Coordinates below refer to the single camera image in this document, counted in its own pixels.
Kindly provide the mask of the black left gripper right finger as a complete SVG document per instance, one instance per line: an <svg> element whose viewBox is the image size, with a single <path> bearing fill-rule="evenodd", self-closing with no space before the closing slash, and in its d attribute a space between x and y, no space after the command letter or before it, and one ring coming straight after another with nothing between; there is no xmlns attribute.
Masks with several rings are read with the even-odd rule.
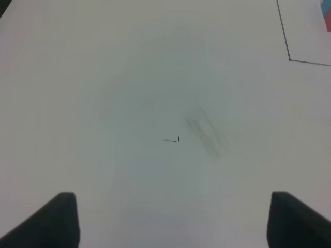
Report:
<svg viewBox="0 0 331 248"><path fill-rule="evenodd" d="M329 248L330 221L288 192L272 192L266 231L269 247Z"/></svg>

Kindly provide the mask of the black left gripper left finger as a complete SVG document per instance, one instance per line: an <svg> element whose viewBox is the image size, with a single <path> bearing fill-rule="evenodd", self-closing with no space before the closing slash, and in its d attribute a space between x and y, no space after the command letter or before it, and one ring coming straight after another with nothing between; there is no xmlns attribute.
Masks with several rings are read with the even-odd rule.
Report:
<svg viewBox="0 0 331 248"><path fill-rule="evenodd" d="M19 226L1 237L1 247L79 247L77 199L61 192Z"/></svg>

